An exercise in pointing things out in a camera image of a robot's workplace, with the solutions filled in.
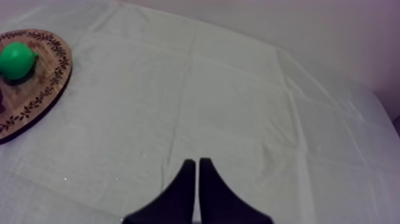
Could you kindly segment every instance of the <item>white wall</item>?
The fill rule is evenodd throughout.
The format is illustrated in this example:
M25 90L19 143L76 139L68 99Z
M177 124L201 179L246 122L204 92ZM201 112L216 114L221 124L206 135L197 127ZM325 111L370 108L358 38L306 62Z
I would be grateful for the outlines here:
M392 119L400 114L399 0L124 1L226 27L317 60L369 86Z

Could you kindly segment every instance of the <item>decorative leaf pattern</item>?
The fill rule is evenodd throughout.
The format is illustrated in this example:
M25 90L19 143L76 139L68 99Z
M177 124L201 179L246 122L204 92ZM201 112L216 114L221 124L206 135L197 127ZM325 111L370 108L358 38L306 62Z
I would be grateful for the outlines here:
M44 34L37 32L27 32L26 30L17 30L13 32L4 33L0 35L0 41L3 39L11 39L16 36L28 36L37 41L46 42L48 46L51 46L51 50L55 52L55 55L59 58L58 66L54 69L53 77L50 79L50 84L41 91L35 100L30 101L28 105L24 106L24 110L20 112L18 116L11 116L6 120L5 123L0 123L0 133L3 131L8 131L9 127L15 125L16 122L22 122L24 119L29 118L29 114L35 108L38 108L43 102L43 99L50 96L54 91L54 86L60 84L60 81L64 77L64 73L67 66L70 65L69 59L67 58L67 53L64 48L62 48L61 43L54 38L52 34Z

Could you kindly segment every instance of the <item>white tablecloth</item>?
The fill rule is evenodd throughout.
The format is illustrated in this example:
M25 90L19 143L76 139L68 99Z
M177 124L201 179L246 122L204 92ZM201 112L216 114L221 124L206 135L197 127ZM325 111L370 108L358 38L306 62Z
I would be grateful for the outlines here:
M122 2L10 9L0 31L50 30L74 64L50 113L0 146L0 223L119 223L200 157L276 224L400 222L400 140L335 71Z

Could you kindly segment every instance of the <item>black object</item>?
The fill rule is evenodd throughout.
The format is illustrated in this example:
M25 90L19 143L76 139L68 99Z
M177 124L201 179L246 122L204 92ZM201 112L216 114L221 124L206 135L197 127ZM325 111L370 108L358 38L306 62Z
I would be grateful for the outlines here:
M203 224L273 224L229 189L210 158L200 159L199 201Z
M199 201L203 224L274 224L243 202L218 174L210 158L200 159ZM128 215L122 224L191 224L196 163L185 160L174 181L153 202Z
M191 224L195 182L196 163L185 160L167 189L153 202L125 217L122 224Z

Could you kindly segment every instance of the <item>round wooden tray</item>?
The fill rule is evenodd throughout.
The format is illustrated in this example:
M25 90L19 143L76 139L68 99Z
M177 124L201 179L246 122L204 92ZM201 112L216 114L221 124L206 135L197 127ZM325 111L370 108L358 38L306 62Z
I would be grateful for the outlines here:
M72 71L71 49L45 30L15 30L0 35L0 52L22 42L39 54L32 76L19 85L0 77L0 144L12 140L43 117L61 96Z

